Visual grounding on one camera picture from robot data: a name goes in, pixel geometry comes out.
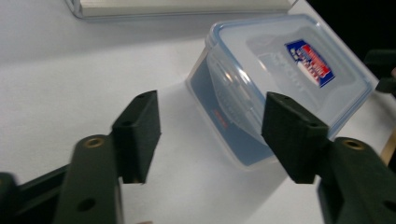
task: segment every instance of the brass screw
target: brass screw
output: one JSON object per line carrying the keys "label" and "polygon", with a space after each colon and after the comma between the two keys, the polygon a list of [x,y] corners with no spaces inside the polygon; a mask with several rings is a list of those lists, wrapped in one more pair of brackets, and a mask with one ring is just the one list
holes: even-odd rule
{"label": "brass screw", "polygon": [[360,142],[350,140],[350,139],[344,140],[343,144],[345,146],[350,147],[355,150],[363,150],[364,149],[364,145],[362,145]]}
{"label": "brass screw", "polygon": [[93,148],[101,146],[105,140],[103,138],[91,138],[84,143],[84,147]]}

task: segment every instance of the black mount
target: black mount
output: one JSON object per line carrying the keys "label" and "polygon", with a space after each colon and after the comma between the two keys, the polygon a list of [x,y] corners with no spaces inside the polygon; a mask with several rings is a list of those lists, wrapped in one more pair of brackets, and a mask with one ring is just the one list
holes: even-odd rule
{"label": "black mount", "polygon": [[160,135],[157,92],[138,95],[111,134],[76,144],[69,165],[21,186],[0,173],[0,223],[123,223],[119,177],[146,182]]}
{"label": "black mount", "polygon": [[268,92],[262,136],[291,179],[312,184],[326,224],[396,223],[396,176],[365,143],[327,139],[328,126],[291,98]]}

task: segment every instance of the lid label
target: lid label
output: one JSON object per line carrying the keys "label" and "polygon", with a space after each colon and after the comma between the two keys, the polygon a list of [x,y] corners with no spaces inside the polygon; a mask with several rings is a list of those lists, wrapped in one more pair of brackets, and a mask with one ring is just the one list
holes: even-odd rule
{"label": "lid label", "polygon": [[317,86],[322,88],[335,78],[329,65],[305,41],[297,40],[285,46],[297,67]]}

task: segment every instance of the plastic food container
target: plastic food container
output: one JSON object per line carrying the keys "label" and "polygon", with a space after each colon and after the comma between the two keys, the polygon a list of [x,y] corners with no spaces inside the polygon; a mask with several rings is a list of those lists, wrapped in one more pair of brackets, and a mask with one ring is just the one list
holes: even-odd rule
{"label": "plastic food container", "polygon": [[334,138],[372,91],[370,74],[306,15],[212,26],[187,83],[245,166],[274,156],[261,137],[268,91],[292,97]]}

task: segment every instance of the screw hole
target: screw hole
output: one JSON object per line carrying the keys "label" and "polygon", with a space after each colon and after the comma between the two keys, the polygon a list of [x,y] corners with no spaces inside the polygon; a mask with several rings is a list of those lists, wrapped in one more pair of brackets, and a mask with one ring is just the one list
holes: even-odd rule
{"label": "screw hole", "polygon": [[105,141],[102,138],[91,138],[84,143],[84,146],[87,148],[99,147]]}
{"label": "screw hole", "polygon": [[93,209],[96,205],[95,199],[89,198],[78,204],[77,210],[79,212],[87,212]]}
{"label": "screw hole", "polygon": [[396,203],[391,201],[384,201],[384,205],[391,210],[392,212],[396,213]]}
{"label": "screw hole", "polygon": [[122,123],[122,126],[130,126],[132,124],[131,121],[127,120]]}
{"label": "screw hole", "polygon": [[346,145],[347,147],[356,149],[356,150],[364,149],[364,146],[361,143],[359,143],[357,141],[353,141],[353,140],[345,140],[344,145]]}

